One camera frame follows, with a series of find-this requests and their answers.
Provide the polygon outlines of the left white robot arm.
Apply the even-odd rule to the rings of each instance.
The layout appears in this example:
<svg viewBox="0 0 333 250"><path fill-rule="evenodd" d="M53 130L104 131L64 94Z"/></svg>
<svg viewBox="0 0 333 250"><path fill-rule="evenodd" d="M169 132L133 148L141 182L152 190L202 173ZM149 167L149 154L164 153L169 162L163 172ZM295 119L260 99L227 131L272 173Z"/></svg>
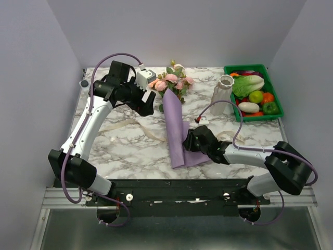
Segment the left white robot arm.
<svg viewBox="0 0 333 250"><path fill-rule="evenodd" d="M98 193L97 199L105 206L115 201L113 184L100 176L97 169L88 162L89 154L102 123L117 107L117 102L127 105L142 117L154 113L156 94L146 88L156 79L156 74L143 65L139 68L130 77L132 66L112 61L108 74L93 83L84 113L69 138L59 150L52 149L48 155L53 172L62 186L70 183Z"/></svg>

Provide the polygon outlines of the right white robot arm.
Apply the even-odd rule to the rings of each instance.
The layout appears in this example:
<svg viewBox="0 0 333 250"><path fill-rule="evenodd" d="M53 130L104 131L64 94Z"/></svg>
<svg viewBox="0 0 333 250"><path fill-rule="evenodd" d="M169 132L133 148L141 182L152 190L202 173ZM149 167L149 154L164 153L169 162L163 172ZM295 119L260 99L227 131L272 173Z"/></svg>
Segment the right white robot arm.
<svg viewBox="0 0 333 250"><path fill-rule="evenodd" d="M243 164L266 169L266 174L249 177L239 191L240 200L245 204L276 191L299 195L313 172L308 161L283 141L266 147L236 146L233 142L218 140L207 126L199 126L188 131L183 145L187 151L201 152L217 164Z"/></svg>

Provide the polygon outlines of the toy lettuce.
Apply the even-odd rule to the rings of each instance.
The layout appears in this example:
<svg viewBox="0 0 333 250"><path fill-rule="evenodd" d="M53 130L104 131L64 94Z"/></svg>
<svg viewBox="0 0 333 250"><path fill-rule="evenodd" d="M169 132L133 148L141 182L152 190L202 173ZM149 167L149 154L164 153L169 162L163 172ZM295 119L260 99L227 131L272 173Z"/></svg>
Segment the toy lettuce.
<svg viewBox="0 0 333 250"><path fill-rule="evenodd" d="M264 79L257 75L235 76L232 92L235 96L243 98L253 91L260 90L264 86Z"/></svg>

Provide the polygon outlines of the pink artificial flower bouquet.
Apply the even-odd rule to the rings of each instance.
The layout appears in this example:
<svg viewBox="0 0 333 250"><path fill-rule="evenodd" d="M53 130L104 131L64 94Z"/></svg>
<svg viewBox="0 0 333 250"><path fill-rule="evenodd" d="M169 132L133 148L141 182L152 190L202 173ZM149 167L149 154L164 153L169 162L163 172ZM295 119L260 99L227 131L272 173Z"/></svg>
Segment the pink artificial flower bouquet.
<svg viewBox="0 0 333 250"><path fill-rule="evenodd" d="M181 64L171 60L170 66L165 72L158 74L157 79L148 84L148 88L157 91L161 97L167 90L171 90L182 104L185 103L184 96L194 85L194 80L187 73Z"/></svg>

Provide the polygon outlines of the green toy bell pepper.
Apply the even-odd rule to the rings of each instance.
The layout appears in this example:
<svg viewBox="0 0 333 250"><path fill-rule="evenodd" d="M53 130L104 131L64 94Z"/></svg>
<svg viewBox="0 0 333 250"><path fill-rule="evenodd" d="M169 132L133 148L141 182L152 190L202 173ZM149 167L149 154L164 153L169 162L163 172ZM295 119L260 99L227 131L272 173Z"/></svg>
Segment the green toy bell pepper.
<svg viewBox="0 0 333 250"><path fill-rule="evenodd" d="M262 106L265 115L277 115L279 108L275 102L266 103Z"/></svg>

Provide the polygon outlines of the green plastic tray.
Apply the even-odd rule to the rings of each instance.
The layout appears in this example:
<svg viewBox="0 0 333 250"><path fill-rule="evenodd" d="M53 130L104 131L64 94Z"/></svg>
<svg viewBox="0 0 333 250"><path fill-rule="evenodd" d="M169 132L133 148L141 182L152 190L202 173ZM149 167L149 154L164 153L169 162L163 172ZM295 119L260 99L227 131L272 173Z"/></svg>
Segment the green plastic tray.
<svg viewBox="0 0 333 250"><path fill-rule="evenodd" d="M228 65L224 67L224 73L234 78L230 98L237 106L241 103L251 103L249 95L254 91L260 91L263 95L263 100L257 103L257 112L251 114L234 108L238 122L241 115L244 116L244 121L275 120L284 115L267 68L263 64Z"/></svg>

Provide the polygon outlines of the white toy potato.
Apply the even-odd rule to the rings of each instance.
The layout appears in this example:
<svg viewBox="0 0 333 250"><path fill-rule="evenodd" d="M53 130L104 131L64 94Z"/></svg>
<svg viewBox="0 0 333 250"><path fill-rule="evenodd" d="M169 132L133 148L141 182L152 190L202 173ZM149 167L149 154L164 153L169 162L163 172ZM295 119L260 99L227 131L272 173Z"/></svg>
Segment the white toy potato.
<svg viewBox="0 0 333 250"><path fill-rule="evenodd" d="M238 105L238 108L245 113L257 113L260 111L260 106L252 102L242 102Z"/></svg>

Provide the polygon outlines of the white bottle black cap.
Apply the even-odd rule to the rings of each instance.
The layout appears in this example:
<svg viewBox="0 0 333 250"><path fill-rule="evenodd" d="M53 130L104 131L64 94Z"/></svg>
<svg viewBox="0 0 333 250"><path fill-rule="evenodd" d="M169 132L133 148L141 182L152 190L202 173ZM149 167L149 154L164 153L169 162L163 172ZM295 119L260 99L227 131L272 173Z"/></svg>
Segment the white bottle black cap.
<svg viewBox="0 0 333 250"><path fill-rule="evenodd" d="M79 86L81 88L81 92L85 95L88 96L89 95L89 91L90 91L90 86L91 84L87 81L87 80L81 80L79 82Z"/></svg>

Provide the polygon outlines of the purple wrapping paper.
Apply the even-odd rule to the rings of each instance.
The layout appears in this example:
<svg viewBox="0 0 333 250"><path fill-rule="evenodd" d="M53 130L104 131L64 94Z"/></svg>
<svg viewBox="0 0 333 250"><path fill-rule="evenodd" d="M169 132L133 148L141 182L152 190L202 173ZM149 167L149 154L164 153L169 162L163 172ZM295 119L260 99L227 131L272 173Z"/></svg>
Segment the purple wrapping paper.
<svg viewBox="0 0 333 250"><path fill-rule="evenodd" d="M169 89L163 96L163 111L171 168L193 167L210 161L210 158L201 152L189 152L184 149L183 142L187 138L189 122L183 120L182 104Z"/></svg>

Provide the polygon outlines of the beige ribbon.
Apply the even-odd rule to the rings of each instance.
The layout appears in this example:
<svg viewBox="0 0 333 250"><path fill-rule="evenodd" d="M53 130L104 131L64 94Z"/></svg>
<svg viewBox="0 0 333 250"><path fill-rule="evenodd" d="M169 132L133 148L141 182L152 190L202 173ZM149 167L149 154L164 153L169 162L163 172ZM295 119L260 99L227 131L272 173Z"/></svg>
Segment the beige ribbon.
<svg viewBox="0 0 333 250"><path fill-rule="evenodd" d="M113 130L123 130L123 128L125 127L130 127L130 129L136 127L136 128L140 128L142 133L144 134L144 136L148 137L149 139L155 140L155 141L161 141L161 142L167 142L168 139L165 137L156 137L154 134L152 134L145 126L143 126L141 123L139 123L137 120L134 119L129 119L126 121L122 121L122 122L118 122L118 123L114 123L110 126L107 126L103 129L99 129L97 135L100 136L104 133L107 133L109 131L113 131ZM241 145L245 144L245 138L242 137L241 135L236 135L236 133L234 133L233 131L222 131L219 134L216 134L217 139L222 140L222 139L226 139L226 136L228 136L230 138L230 141L232 142L234 138L236 142L240 142Z"/></svg>

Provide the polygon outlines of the purple toy onion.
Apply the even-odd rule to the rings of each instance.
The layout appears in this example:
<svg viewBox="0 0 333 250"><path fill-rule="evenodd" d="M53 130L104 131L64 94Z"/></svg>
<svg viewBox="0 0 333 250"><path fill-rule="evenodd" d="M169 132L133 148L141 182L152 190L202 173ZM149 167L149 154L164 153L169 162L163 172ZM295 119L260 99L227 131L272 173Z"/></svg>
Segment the purple toy onion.
<svg viewBox="0 0 333 250"><path fill-rule="evenodd" d="M234 73L240 76L259 76L261 78L264 78L262 73L254 70L235 70Z"/></svg>

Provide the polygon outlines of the white ribbed ceramic vase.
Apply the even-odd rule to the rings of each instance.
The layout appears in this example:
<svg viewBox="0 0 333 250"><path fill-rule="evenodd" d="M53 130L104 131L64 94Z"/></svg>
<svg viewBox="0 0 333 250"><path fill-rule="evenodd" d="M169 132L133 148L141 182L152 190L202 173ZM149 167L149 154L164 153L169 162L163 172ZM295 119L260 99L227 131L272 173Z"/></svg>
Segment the white ribbed ceramic vase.
<svg viewBox="0 0 333 250"><path fill-rule="evenodd" d="M232 93L232 87L234 85L234 78L230 75L224 74L220 76L218 83L214 88L214 92L211 98L211 103L214 103L210 107L210 113L214 116L220 116L224 113L224 110L228 106L226 102L217 101L230 101L230 95Z"/></svg>

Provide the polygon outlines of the orange toy carrot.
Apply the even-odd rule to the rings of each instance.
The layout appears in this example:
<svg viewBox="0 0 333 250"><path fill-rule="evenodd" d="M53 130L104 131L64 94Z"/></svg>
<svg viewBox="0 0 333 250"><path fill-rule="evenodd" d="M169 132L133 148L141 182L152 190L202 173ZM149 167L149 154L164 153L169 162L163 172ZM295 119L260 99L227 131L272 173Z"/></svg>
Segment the orange toy carrot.
<svg viewBox="0 0 333 250"><path fill-rule="evenodd" d="M255 112L252 114L246 114L246 117L257 117L257 116L264 116L264 112L260 111L260 112Z"/></svg>

